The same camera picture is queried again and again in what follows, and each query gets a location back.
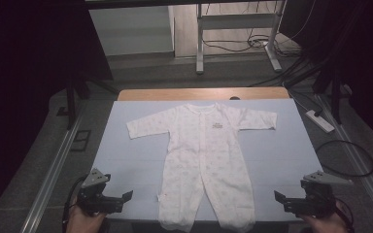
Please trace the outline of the dark floor socket frame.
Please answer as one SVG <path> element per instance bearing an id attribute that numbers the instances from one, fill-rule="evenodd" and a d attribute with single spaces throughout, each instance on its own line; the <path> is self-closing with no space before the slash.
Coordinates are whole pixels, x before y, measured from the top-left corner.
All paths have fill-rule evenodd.
<path id="1" fill-rule="evenodd" d="M 91 131 L 90 130 L 78 130 L 70 151 L 82 152 L 86 151 L 87 145 L 89 143 Z"/>

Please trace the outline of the person's left hand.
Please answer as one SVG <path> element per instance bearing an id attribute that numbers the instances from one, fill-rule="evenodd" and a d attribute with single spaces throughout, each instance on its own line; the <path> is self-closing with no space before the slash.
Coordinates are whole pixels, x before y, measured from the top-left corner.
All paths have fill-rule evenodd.
<path id="1" fill-rule="evenodd" d="M 66 233 L 98 233 L 106 214 L 88 216 L 79 206 L 73 206 L 69 211 Z"/>

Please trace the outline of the white power strip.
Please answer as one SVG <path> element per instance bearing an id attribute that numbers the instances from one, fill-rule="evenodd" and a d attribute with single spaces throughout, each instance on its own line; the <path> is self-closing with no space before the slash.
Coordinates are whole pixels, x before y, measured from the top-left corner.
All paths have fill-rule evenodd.
<path id="1" fill-rule="evenodd" d="M 317 113 L 313 110 L 308 111 L 306 113 L 306 116 L 325 133 L 330 133 L 335 130 L 335 128 L 328 121 L 326 121 L 323 117 L 318 116 Z"/>

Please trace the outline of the person's right hand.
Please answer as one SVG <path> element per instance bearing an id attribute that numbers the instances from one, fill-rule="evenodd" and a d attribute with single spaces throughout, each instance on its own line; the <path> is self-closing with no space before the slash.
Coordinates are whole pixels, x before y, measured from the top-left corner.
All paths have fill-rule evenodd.
<path id="1" fill-rule="evenodd" d="M 312 233 L 348 233 L 347 224 L 337 214 L 327 218 L 299 216 L 309 224 Z"/>

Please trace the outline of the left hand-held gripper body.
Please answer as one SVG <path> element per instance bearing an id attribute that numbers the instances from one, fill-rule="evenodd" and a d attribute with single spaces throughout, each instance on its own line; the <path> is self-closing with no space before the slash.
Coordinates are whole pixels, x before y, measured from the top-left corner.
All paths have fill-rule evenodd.
<path id="1" fill-rule="evenodd" d="M 105 187 L 104 174 L 93 168 L 81 185 L 77 205 L 90 215 L 120 213 L 124 204 L 122 198 L 105 196 L 103 194 Z"/>

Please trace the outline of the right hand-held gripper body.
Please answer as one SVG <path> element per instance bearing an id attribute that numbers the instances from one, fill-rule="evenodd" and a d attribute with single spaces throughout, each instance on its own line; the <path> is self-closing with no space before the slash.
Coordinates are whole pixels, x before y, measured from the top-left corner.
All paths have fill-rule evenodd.
<path id="1" fill-rule="evenodd" d="M 305 191 L 304 198 L 284 197 L 284 210 L 287 213 L 304 216 L 330 216 L 335 212 L 336 201 L 332 185 L 353 185 L 345 180 L 323 171 L 305 175 L 300 181 Z"/>

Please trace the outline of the white baby romper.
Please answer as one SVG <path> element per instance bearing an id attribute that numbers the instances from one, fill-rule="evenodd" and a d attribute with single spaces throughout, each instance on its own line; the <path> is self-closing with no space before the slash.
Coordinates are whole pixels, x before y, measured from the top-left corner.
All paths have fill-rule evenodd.
<path id="1" fill-rule="evenodd" d="M 247 233 L 255 224 L 252 183 L 241 151 L 241 130 L 274 130 L 273 112 L 224 104 L 185 104 L 126 123 L 129 137 L 167 133 L 158 221 L 166 230 L 191 230 L 206 196 L 222 228 Z"/>

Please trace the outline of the grey cabinet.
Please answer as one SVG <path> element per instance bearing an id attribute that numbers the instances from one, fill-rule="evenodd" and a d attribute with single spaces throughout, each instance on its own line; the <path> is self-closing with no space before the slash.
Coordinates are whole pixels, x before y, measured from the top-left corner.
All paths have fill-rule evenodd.
<path id="1" fill-rule="evenodd" d="M 174 50 L 174 15 L 169 6 L 89 11 L 107 56 Z"/>

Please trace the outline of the black curtain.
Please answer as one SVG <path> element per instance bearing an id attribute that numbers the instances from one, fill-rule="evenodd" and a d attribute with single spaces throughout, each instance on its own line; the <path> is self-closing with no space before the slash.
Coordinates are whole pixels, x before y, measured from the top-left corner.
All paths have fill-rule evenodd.
<path id="1" fill-rule="evenodd" d="M 373 0 L 288 0 L 280 32 L 320 62 L 359 2 L 365 6 L 336 56 L 336 71 L 352 90 L 352 107 L 373 130 Z"/>
<path id="2" fill-rule="evenodd" d="M 70 81 L 111 76 L 85 0 L 0 0 L 0 196 L 50 98 Z"/>

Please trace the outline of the white metal stand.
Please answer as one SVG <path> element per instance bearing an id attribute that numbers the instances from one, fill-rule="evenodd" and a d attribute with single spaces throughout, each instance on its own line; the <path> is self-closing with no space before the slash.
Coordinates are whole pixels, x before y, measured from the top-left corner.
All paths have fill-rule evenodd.
<path id="1" fill-rule="evenodd" d="M 196 73 L 204 73 L 204 53 L 203 53 L 203 32 L 205 30 L 223 30 L 223 29 L 245 29 L 245 28 L 270 28 L 271 32 L 268 41 L 262 45 L 268 55 L 273 70 L 277 73 L 282 71 L 275 49 L 274 42 L 278 33 L 281 18 L 285 9 L 287 0 L 282 0 L 281 6 L 276 13 L 255 13 L 243 15 L 219 15 L 203 16 L 202 5 L 197 5 L 197 26 L 198 42 L 196 54 Z"/>

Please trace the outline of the black stand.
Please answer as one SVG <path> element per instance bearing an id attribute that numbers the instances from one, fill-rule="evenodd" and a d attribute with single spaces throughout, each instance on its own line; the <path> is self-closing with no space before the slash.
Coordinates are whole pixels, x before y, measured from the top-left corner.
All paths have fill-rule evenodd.
<path id="1" fill-rule="evenodd" d="M 66 81 L 66 95 L 67 95 L 67 112 L 68 126 L 70 130 L 77 119 L 76 107 L 75 107 L 75 94 L 81 99 L 88 99 L 90 97 L 90 90 L 87 86 L 87 82 L 94 83 L 95 85 L 115 94 L 119 95 L 116 88 L 106 84 L 105 82 L 89 75 L 86 73 L 80 73 L 77 77 L 70 77 Z"/>
<path id="2" fill-rule="evenodd" d="M 342 123 L 340 117 L 341 84 L 339 70 L 328 64 L 320 68 L 320 73 L 313 84 L 313 90 L 317 94 L 323 94 L 330 87 L 331 114 L 338 124 Z"/>

